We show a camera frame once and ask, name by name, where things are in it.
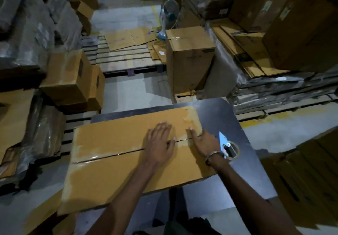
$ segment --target black table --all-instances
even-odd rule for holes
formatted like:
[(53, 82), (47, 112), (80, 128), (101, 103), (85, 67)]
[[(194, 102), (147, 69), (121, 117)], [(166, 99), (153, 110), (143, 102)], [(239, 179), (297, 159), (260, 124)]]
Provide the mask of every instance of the black table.
[[(238, 158), (234, 159), (230, 164), (258, 194), (264, 199), (277, 196), (272, 183), (264, 171), (256, 152), (251, 147), (230, 104), (221, 98), (102, 114), (94, 116), (91, 119), (91, 123), (164, 111), (184, 106), (193, 106), (196, 108), (202, 127), (207, 129), (211, 134), (218, 138), (219, 132), (222, 132), (222, 134), (230, 141), (233, 141), (239, 146), (240, 154)], [(200, 182), (184, 185), (182, 186), (182, 191), (179, 191), (179, 194), (182, 194), (182, 192), (183, 197), (178, 195), (174, 202), (174, 205), (176, 205), (175, 211), (177, 212), (180, 210), (183, 200), (189, 218), (234, 207), (234, 203), (230, 198), (229, 193), (218, 176), (212, 176)], [(169, 190), (142, 196), (127, 231), (151, 227), (154, 218), (165, 223), (172, 215), (169, 202)], [(89, 229), (100, 216), (101, 212), (102, 210), (91, 210), (80, 213), (78, 215), (75, 235), (84, 234), (83, 231)]]

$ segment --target person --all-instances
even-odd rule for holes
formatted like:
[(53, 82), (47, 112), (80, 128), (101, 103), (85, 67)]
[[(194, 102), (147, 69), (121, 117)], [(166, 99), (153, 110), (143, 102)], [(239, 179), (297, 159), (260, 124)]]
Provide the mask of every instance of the person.
[[(189, 129), (194, 144), (203, 157), (207, 158), (212, 152), (218, 152), (220, 150), (218, 140), (208, 131), (203, 130), (202, 135), (197, 136), (195, 130), (191, 127), (189, 127)], [(167, 143), (170, 130), (171, 125), (166, 122), (158, 124), (154, 129), (149, 129), (146, 135), (145, 158), (143, 162), (138, 165), (130, 177), (130, 180), (108, 205), (95, 224), (93, 224), (87, 232), (87, 235), (124, 234), (148, 182), (156, 170), (173, 155), (175, 139)], [(208, 157), (207, 162), (218, 173), (251, 234), (301, 234), (291, 219), (278, 212), (270, 203), (258, 195), (258, 193), (232, 169), (229, 161), (223, 158), (221, 154), (212, 154)], [(175, 232), (174, 234), (191, 235), (192, 233)]]

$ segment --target bracelet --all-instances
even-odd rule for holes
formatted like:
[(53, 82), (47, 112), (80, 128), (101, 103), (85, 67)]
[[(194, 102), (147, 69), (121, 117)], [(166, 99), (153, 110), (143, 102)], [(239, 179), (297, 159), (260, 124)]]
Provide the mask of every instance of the bracelet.
[(218, 151), (210, 152), (210, 153), (205, 157), (205, 164), (206, 164), (207, 166), (211, 166), (210, 163), (209, 163), (209, 161), (208, 161), (208, 159), (209, 159), (212, 155), (214, 155), (214, 154), (219, 154), (219, 155), (221, 155), (222, 157), (225, 156), (224, 153), (221, 152), (221, 151), (219, 151), (219, 152), (218, 152)]

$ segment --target concrete floor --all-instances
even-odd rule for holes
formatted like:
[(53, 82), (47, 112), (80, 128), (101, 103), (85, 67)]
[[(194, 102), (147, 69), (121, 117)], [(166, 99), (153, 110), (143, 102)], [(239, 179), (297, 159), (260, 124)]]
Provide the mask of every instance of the concrete floor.
[[(128, 29), (138, 26), (157, 27), (161, 0), (99, 0), (93, 31)], [(108, 78), (102, 113), (172, 104), (165, 73), (138, 74), (134, 77)], [(255, 149), (282, 152), (338, 124), (338, 105), (318, 105), (295, 113), (271, 115), (264, 121), (242, 123)], [(31, 190), (0, 196), (1, 234), (19, 235), (28, 214), (63, 187), (68, 158), (42, 166), (42, 173)], [(203, 216), (221, 234), (249, 234), (236, 208)], [(304, 234), (338, 234), (338, 229), (320, 226), (320, 230), (300, 228)], [(147, 229), (163, 234), (163, 227)]]

